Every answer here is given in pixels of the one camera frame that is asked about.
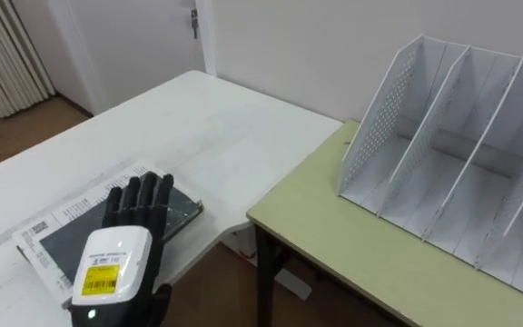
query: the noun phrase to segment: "file organizer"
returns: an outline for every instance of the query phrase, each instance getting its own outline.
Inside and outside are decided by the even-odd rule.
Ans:
[[[523,57],[425,36],[401,49],[339,195],[523,292]]]

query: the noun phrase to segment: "yellow label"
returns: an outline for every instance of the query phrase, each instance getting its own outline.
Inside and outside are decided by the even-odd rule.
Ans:
[[[119,270],[119,265],[88,268],[82,295],[114,294]]]

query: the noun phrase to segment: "black glove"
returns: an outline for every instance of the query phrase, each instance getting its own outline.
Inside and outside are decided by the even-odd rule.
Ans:
[[[114,187],[106,200],[106,212],[102,227],[138,225],[149,230],[153,238],[143,280],[138,293],[125,303],[113,304],[114,309],[103,314],[96,322],[86,320],[86,312],[72,310],[74,326],[103,327],[158,327],[166,314],[171,299],[172,287],[161,285],[153,294],[154,279],[159,273],[164,243],[162,241],[167,221],[169,195],[173,188],[173,177],[169,174],[157,183],[157,176],[148,173],[143,182],[138,177],[130,179],[123,191]]]

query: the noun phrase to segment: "robotic glove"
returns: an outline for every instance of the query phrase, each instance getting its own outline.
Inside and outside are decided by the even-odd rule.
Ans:
[[[74,327],[157,327],[166,314],[172,288],[153,293],[164,244],[173,177],[158,183],[154,173],[113,188],[106,200],[102,229],[88,237],[74,280]]]

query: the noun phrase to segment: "light green tabletop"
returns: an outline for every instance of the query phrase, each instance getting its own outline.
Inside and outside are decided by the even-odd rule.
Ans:
[[[523,326],[523,294],[336,194],[348,122],[248,212],[256,224],[401,319]]]

